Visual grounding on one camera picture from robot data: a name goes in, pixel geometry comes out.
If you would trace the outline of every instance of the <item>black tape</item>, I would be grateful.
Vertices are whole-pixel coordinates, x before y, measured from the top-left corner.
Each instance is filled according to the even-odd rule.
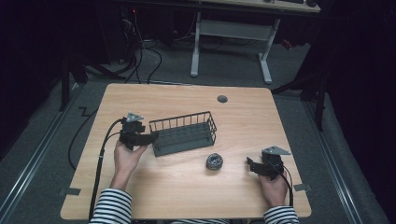
[[[66,196],[66,195],[79,195],[81,189],[72,189],[72,188],[61,188],[59,190],[59,195]]]
[[[311,190],[311,186],[306,185],[306,184],[294,185],[294,189],[296,191],[305,190],[305,192],[307,192],[307,191]]]

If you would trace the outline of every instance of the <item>striped shirt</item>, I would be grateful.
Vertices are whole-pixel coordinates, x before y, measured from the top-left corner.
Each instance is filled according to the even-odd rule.
[[[104,189],[93,211],[90,223],[131,224],[132,196],[119,189]],[[293,207],[279,206],[271,208],[264,214],[266,224],[299,223]],[[172,224],[228,224],[226,219],[178,219]]]

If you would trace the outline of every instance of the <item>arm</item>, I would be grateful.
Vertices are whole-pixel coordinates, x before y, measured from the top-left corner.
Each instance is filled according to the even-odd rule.
[[[131,223],[132,196],[125,192],[129,177],[147,146],[128,149],[120,141],[114,149],[115,173],[109,189],[101,192],[90,223]]]
[[[272,181],[268,176],[263,175],[259,175],[259,179],[262,183],[264,199],[270,205],[270,209],[264,214],[265,223],[300,223],[294,208],[285,206],[288,192],[285,180],[280,175]]]

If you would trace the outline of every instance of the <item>wire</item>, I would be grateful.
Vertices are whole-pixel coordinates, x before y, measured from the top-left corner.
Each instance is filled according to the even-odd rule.
[[[116,134],[118,134],[118,133],[113,133],[113,134],[111,134],[111,135],[107,138],[107,140],[108,140],[109,138],[111,138],[112,136],[116,135]]]
[[[224,38],[224,43],[226,44],[232,44],[232,45],[236,45],[236,46],[246,46],[246,45],[250,45],[250,44],[254,44],[259,42],[259,40],[254,40],[254,39],[248,39],[248,40],[244,40],[245,42],[239,43],[238,41],[235,41],[238,39],[235,38]]]
[[[162,62],[162,60],[163,60],[163,57],[161,56],[161,54],[160,54],[159,52],[157,52],[157,51],[154,50],[154,49],[146,49],[145,41],[143,40],[142,35],[140,34],[139,27],[137,26],[137,17],[136,17],[135,9],[133,8],[133,10],[134,10],[134,25],[136,26],[136,30],[137,30],[137,33],[139,34],[140,42],[142,43],[143,49],[145,50],[145,52],[147,52],[147,53],[149,53],[149,54],[151,54],[151,55],[153,55],[154,57],[157,58],[157,62],[155,62],[155,63],[157,63],[158,65],[157,65],[157,67],[154,69],[154,71],[151,72],[151,74],[149,75],[149,77],[150,77],[150,76],[158,69],[158,67],[160,67],[160,64],[161,64],[161,62]],[[148,50],[153,51],[153,52],[156,52],[160,57],[157,57],[157,55],[155,55],[155,54],[153,54],[153,53],[150,53]]]
[[[108,128],[106,137],[105,137],[105,139],[103,141],[102,148],[101,148],[100,153],[99,153],[98,164],[97,164],[97,167],[96,167],[96,178],[95,178],[95,183],[94,183],[94,186],[93,186],[93,192],[92,192],[92,197],[91,197],[91,207],[90,207],[90,216],[89,216],[90,220],[91,220],[91,218],[93,216],[93,208],[95,207],[96,194],[97,194],[98,187],[99,187],[100,174],[102,172],[102,161],[103,161],[103,157],[104,157],[104,154],[105,154],[105,146],[106,146],[106,143],[107,143],[108,139],[111,136],[114,135],[114,134],[111,134],[111,136],[109,136],[110,133],[111,133],[111,130],[119,122],[122,122],[122,119],[117,119],[116,121],[114,121],[114,123],[111,124],[110,128]]]
[[[134,71],[125,79],[124,83],[127,83],[129,79],[132,77],[135,71],[137,71],[137,68],[140,67],[140,64],[142,63],[142,58],[143,58],[143,52],[142,49],[140,48],[140,58],[139,58],[139,63],[135,66]]]
[[[137,81],[139,82],[139,84],[142,84],[142,82],[140,81],[140,77],[139,77],[139,73],[138,73],[137,67],[136,67],[136,78],[137,78]]]
[[[134,50],[136,49],[136,45],[134,44],[134,37],[133,37],[134,25],[127,19],[122,19],[121,21],[124,27],[123,34],[125,35],[126,38],[126,48],[127,48],[126,60],[128,61],[128,64],[125,67],[121,68],[120,70],[112,72],[114,75],[119,75],[124,72],[127,72],[128,70],[131,70],[136,64],[136,57],[134,57]],[[99,70],[98,70],[99,72],[92,71],[89,67],[85,67],[85,70],[87,73],[94,76],[105,75],[103,72]]]
[[[168,81],[160,81],[160,80],[153,80],[149,81],[150,83],[158,83],[158,84],[166,84],[166,85],[178,85],[178,86],[202,86],[201,84],[191,84],[191,83],[181,83],[181,82],[168,82]]]
[[[197,15],[197,13],[194,13],[194,17],[192,18],[192,23],[191,23],[189,31],[183,37],[175,39],[175,41],[178,41],[178,40],[181,40],[184,38],[190,38],[191,36],[193,36],[193,35],[190,35],[190,36],[188,36],[188,35],[191,33],[192,27],[194,26],[196,15]]]
[[[161,63],[163,62],[163,57],[161,56],[161,54],[158,51],[156,51],[154,49],[149,49],[149,50],[157,53],[158,56],[160,56],[160,61],[158,62],[157,67],[154,68],[154,70],[148,75],[148,84],[149,84],[149,80],[151,79],[151,76],[155,73],[155,71],[157,71],[157,69],[160,67]]]
[[[188,36],[188,37],[186,37],[186,38],[184,38],[184,39],[182,39],[182,40],[175,41],[174,44],[176,44],[176,45],[178,45],[178,46],[181,46],[181,47],[189,47],[189,46],[192,46],[192,45],[195,44],[195,42],[194,42],[193,40],[192,40],[192,41],[189,40],[190,43],[188,43],[188,44],[180,44],[180,43],[179,43],[179,42],[182,42],[182,41],[185,41],[185,42],[186,42],[186,40],[188,40],[188,38],[191,38],[191,37],[194,37],[194,35]]]
[[[95,110],[84,120],[84,122],[79,126],[77,132],[76,132],[75,135],[73,136],[72,141],[70,142],[69,149],[67,150],[67,159],[69,160],[69,164],[70,164],[70,166],[72,167],[72,169],[73,169],[74,171],[76,171],[76,166],[73,164],[72,158],[71,158],[72,146],[73,146],[74,142],[76,141],[77,135],[78,135],[79,132],[82,130],[82,127],[84,127],[84,125],[88,122],[88,120],[89,120],[90,118],[92,118],[92,116],[93,116],[94,114],[96,114],[97,111],[98,111],[98,109],[95,109]]]
[[[286,166],[283,166],[283,168],[285,168],[285,169],[286,169],[286,171],[288,172],[288,174],[289,174],[289,178],[290,178],[290,185],[291,185],[291,186],[293,186],[293,180],[291,179],[291,174],[290,174],[290,171],[288,170],[288,168],[286,168]]]
[[[215,50],[215,49],[218,49],[218,48],[220,48],[220,47],[222,46],[223,40],[224,40],[224,38],[220,37],[220,38],[219,38],[219,44],[218,44],[217,46],[215,46],[214,48],[212,48],[212,49],[205,48],[205,47],[203,47],[203,45],[201,45],[201,44],[200,44],[200,48],[201,48],[201,49],[205,49],[205,50]]]
[[[289,189],[289,206],[293,207],[293,204],[294,204],[294,201],[293,201],[293,189],[291,188],[291,185],[290,185],[288,179],[287,179],[283,174],[281,174],[281,173],[275,168],[275,166],[274,166],[270,161],[267,161],[267,162],[268,162],[268,164],[270,164],[270,165],[274,168],[274,170],[276,170],[276,172],[286,181],[286,184],[288,185],[288,189]]]

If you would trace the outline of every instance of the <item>person's right hand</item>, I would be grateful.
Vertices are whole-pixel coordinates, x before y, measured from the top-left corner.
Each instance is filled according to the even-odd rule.
[[[268,202],[270,207],[284,206],[286,194],[288,193],[288,184],[278,175],[274,180],[270,180],[269,176],[259,175],[262,183],[262,190],[264,199]]]
[[[141,146],[137,149],[128,149],[122,142],[117,141],[114,149],[115,174],[111,181],[111,189],[125,190],[129,177],[136,169],[140,157],[148,146]]]

